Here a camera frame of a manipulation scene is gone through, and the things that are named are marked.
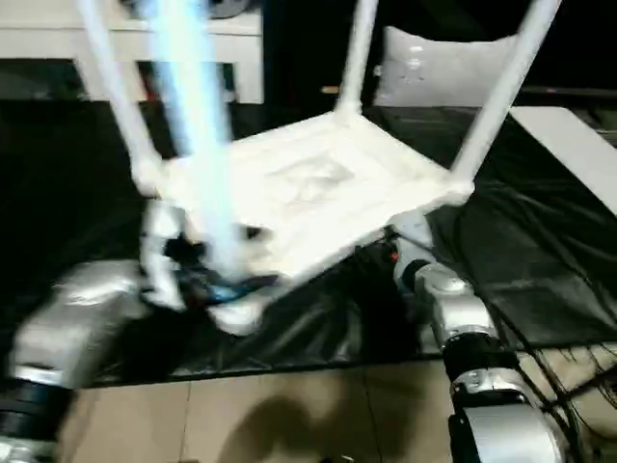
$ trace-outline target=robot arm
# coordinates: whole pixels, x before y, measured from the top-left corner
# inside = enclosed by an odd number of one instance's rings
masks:
[[[403,281],[426,303],[452,384],[454,463],[561,463],[555,436],[471,286],[439,263],[412,262]]]
[[[135,261],[79,265],[17,332],[0,400],[0,462],[53,461],[57,434],[125,325],[145,314]]]

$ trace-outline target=cable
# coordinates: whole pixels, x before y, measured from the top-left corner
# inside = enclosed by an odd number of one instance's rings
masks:
[[[543,411],[548,412],[554,407],[561,407],[564,403],[572,401],[575,397],[583,395],[591,391],[592,389],[599,388],[606,379],[608,379],[610,376],[615,375],[617,375],[617,365],[609,369],[599,371],[593,378],[590,378],[584,383],[579,384],[578,386],[569,390],[562,396],[558,396],[556,400],[550,402],[548,407],[543,408]]]

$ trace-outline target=white table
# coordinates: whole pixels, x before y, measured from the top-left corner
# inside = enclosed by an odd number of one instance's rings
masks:
[[[152,61],[148,24],[133,19],[118,0],[100,0],[121,61],[124,79],[135,100],[146,99],[137,62]],[[236,98],[263,102],[261,10],[212,20],[216,58],[233,65]],[[92,100],[107,99],[74,0],[0,0],[0,59],[70,59]]]

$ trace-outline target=white pillow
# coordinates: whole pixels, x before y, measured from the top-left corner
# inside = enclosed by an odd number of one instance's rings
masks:
[[[389,26],[374,103],[482,106],[515,41],[429,41]]]

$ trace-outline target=black tarp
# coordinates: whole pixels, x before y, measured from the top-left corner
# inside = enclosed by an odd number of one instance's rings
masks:
[[[156,147],[173,155],[161,107],[143,107]],[[370,119],[448,165],[473,112],[370,109]],[[236,138],[293,121],[258,106],[231,108]],[[0,341],[72,265],[138,254],[144,201],[104,103],[0,104],[3,279]],[[612,273],[615,217],[509,120],[462,208],[429,219],[437,252],[508,313],[538,347],[617,340]],[[97,384],[342,368],[425,357],[414,308],[375,243],[270,308],[258,333],[237,339],[204,313],[158,313],[129,327]]]

